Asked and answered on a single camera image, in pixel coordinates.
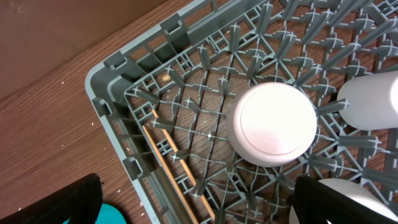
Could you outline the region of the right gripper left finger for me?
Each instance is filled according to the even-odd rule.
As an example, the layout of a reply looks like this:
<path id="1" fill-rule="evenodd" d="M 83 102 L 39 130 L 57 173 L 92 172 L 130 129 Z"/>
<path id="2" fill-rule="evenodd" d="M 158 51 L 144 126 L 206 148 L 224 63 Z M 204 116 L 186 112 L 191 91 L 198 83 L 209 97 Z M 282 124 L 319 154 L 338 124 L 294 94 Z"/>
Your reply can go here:
<path id="1" fill-rule="evenodd" d="M 103 204 L 98 174 L 88 174 L 51 195 L 1 219 L 3 224 L 95 223 Z"/>

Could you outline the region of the wooden chopstick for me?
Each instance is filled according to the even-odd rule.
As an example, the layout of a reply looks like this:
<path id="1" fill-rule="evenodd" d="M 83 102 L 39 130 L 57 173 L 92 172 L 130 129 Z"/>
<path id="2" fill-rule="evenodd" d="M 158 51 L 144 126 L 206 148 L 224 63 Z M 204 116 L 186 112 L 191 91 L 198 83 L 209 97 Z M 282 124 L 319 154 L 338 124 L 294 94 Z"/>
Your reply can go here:
<path id="1" fill-rule="evenodd" d="M 175 142 L 174 142 L 174 140 L 172 139 L 172 137 L 171 137 L 171 135 L 169 134 L 169 132 L 168 132 L 166 129 L 164 129 L 164 128 L 162 128 L 162 131 L 163 131 L 163 134 L 165 135 L 165 137 L 167 138 L 167 140 L 168 140 L 170 146 L 171 146 L 172 149 L 174 150 L 174 152 L 175 152 L 175 153 L 180 152 L 180 150 L 178 149 L 177 145 L 175 144 Z M 189 169 L 187 163 L 185 162 L 185 160 L 182 159 L 182 158 L 180 158 L 179 161 L 180 161 L 182 167 L 184 168 L 184 171 L 185 171 L 186 174 L 188 175 L 189 179 L 191 180 L 192 184 L 196 185 L 196 184 L 197 184 L 197 181 L 196 181 L 196 179 L 194 178 L 194 176 L 193 176 L 191 170 Z M 215 221 L 215 213 L 214 213 L 213 209 L 211 208 L 210 204 L 207 202 L 206 197 L 205 197 L 204 195 L 201 195 L 201 196 L 200 196 L 200 199 L 201 199 L 201 201 L 203 202 L 205 208 L 207 209 L 207 211 L 208 211 L 208 213 L 209 213 L 211 219 L 212 219 L 213 221 Z"/>
<path id="2" fill-rule="evenodd" d="M 170 171 L 170 169 L 169 169 L 169 167 L 168 167 L 166 161 L 164 160 L 163 156 L 161 155 L 161 153 L 160 153 L 158 147 L 156 146 L 156 143 L 154 142 L 153 138 L 150 136 L 150 134 L 149 134 L 149 132 L 148 132 L 146 126 L 143 125 L 143 126 L 142 126 L 142 129 L 143 129 L 143 131 L 145 132 L 145 134 L 146 134 L 146 136 L 147 136 L 147 138 L 148 138 L 148 140 L 149 140 L 151 146 L 153 147 L 154 152 L 155 152 L 155 154 L 156 154 L 158 160 L 160 161 L 162 168 L 164 169 L 164 171 L 165 171 L 165 173 L 166 173 L 166 175 L 167 175 L 169 181 L 171 182 L 171 184 L 172 184 L 174 190 L 176 191 L 176 193 L 177 193 L 179 199 L 181 200 L 181 202 L 182 202 L 182 204 L 183 204 L 185 210 L 187 211 L 187 213 L 188 213 L 188 215 L 189 215 L 189 217 L 190 217 L 192 223 L 193 223 L 193 224 L 199 224 L 199 222 L 198 222 L 198 220 L 197 220 L 197 218 L 196 218 L 196 216 L 195 216 L 193 210 L 192 210 L 191 207 L 189 206 L 189 204 L 188 204 L 188 202 L 187 202 L 185 196 L 183 195 L 182 191 L 180 190 L 180 188 L 179 188 L 177 182 L 175 181 L 175 179 L 174 179 L 174 177 L 173 177 L 173 175 L 172 175 L 172 173 L 171 173 L 171 171 Z"/>

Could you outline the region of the white cup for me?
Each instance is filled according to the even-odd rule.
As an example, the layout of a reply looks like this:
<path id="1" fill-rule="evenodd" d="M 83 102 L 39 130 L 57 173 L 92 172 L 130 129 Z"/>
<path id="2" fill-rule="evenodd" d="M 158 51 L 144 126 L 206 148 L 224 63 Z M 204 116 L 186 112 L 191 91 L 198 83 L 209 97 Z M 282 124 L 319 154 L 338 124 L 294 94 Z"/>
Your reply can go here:
<path id="1" fill-rule="evenodd" d="M 397 127 L 397 72 L 352 78 L 340 88 L 338 99 L 348 101 L 340 115 L 356 129 Z"/>

